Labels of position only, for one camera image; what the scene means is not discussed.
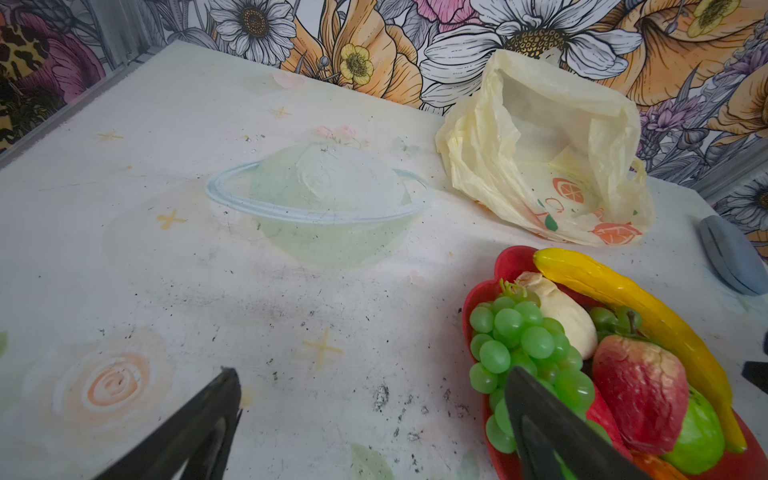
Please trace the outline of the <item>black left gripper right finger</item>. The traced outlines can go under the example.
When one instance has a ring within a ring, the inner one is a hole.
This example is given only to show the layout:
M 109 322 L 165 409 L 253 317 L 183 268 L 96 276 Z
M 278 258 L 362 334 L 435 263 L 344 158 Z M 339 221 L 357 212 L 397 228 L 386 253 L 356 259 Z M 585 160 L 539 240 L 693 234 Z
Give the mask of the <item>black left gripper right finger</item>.
M 508 375 L 505 400 L 524 479 L 646 479 L 566 405 L 521 367 Z

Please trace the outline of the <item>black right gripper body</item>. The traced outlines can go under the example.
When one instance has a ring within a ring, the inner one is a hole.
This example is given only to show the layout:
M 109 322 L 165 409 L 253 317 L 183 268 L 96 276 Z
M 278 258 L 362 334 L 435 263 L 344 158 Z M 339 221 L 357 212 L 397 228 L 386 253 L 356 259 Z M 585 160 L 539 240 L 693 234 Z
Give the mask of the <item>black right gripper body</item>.
M 763 393 L 768 393 L 767 361 L 746 361 L 742 367 L 741 376 Z

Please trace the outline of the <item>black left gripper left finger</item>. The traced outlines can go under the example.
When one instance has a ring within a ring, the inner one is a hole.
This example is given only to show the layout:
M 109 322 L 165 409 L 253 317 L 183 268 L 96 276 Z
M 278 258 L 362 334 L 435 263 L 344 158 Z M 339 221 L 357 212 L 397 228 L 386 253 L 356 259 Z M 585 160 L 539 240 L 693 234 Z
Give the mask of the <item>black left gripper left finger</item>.
M 224 368 L 99 479 L 221 479 L 242 409 L 238 373 Z

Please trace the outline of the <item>green fake cabbage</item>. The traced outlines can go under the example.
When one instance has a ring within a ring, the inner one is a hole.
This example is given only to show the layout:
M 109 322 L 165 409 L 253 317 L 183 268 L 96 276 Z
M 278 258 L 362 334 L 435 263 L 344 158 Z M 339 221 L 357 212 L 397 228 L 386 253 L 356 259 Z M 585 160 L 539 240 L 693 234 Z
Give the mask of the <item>green fake cabbage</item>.
M 662 459 L 684 474 L 699 475 L 715 467 L 724 450 L 725 439 L 714 408 L 690 386 L 682 430 L 673 450 Z

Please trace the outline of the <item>green fake grapes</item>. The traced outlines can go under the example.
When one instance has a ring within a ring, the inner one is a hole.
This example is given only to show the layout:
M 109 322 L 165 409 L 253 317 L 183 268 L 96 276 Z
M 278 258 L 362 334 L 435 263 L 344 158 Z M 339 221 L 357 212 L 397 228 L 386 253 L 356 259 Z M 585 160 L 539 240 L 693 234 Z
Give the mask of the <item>green fake grapes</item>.
M 478 304 L 470 313 L 473 338 L 469 346 L 474 364 L 469 378 L 485 396 L 488 414 L 485 435 L 503 454 L 517 454 L 517 442 L 505 400 L 506 382 L 515 367 L 534 376 L 547 390 L 581 417 L 605 440 L 606 431 L 586 419 L 596 387 L 584 373 L 584 362 L 555 319 L 544 317 L 540 300 L 516 281 L 499 281 L 501 293 Z

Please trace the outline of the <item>white fake garlic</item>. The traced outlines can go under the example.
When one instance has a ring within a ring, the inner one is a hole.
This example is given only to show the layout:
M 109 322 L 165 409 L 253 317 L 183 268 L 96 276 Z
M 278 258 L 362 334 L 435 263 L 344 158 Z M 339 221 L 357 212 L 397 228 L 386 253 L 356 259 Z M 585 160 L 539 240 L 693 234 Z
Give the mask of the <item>white fake garlic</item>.
M 524 272 L 517 277 L 516 283 L 538 296 L 543 316 L 553 318 L 563 326 L 570 344 L 583 360 L 593 356 L 598 345 L 597 331 L 584 307 L 541 273 Z

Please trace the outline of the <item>yellow fake banana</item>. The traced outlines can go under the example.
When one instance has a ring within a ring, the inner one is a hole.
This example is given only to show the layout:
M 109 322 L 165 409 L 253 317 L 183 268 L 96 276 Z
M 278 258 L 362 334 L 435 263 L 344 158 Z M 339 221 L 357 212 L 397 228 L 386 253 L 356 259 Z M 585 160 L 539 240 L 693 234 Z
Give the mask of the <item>yellow fake banana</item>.
M 640 331 L 682 362 L 693 385 L 714 407 L 725 448 L 741 454 L 747 442 L 732 410 L 733 393 L 725 370 L 705 342 L 672 309 L 631 279 L 591 257 L 548 248 L 533 255 L 536 268 L 549 280 L 611 307 L 629 307 L 643 318 Z

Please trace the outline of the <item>yellowish plastic bag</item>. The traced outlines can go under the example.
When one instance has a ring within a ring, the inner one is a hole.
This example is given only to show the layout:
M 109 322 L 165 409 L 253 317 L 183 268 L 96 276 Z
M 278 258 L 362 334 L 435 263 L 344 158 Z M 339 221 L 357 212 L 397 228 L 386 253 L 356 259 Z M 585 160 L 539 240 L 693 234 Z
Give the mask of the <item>yellowish plastic bag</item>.
M 435 138 L 451 185 L 543 238 L 623 246 L 655 220 L 636 105 L 545 61 L 497 51 Z

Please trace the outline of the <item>red fake cabbage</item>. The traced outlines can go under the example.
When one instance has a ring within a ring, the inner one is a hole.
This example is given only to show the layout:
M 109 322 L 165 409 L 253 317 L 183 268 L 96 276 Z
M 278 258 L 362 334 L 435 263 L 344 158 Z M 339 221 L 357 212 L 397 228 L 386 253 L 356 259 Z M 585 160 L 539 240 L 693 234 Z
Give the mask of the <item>red fake cabbage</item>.
M 592 405 L 590 406 L 590 408 L 586 412 L 586 419 L 600 425 L 609 436 L 614 449 L 617 450 L 621 455 L 623 455 L 629 461 L 632 461 L 633 460 L 632 454 L 630 453 L 630 450 L 626 447 L 626 445 L 623 442 L 621 433 L 619 432 L 616 421 L 607 403 L 603 399 L 599 389 L 595 387 L 594 390 L 595 390 L 595 399 Z

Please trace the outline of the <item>orange fake tangerine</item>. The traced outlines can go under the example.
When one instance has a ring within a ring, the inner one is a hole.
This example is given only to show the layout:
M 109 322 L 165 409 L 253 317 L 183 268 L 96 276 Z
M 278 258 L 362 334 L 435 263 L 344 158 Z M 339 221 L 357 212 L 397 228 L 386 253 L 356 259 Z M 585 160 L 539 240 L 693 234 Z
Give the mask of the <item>orange fake tangerine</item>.
M 687 477 L 672 464 L 653 455 L 632 451 L 635 466 L 654 480 L 687 480 Z

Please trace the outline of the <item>dark purple fake plum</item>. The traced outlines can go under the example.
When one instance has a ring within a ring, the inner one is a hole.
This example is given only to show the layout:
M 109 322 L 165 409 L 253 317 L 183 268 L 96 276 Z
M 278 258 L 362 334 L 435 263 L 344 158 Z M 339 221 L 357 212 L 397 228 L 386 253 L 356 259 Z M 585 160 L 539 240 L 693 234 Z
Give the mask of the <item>dark purple fake plum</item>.
M 595 307 L 589 311 L 592 322 L 596 328 L 598 340 L 611 335 L 629 338 L 639 338 L 639 328 L 642 325 L 642 317 L 629 307 L 618 307 L 614 311 L 604 307 Z

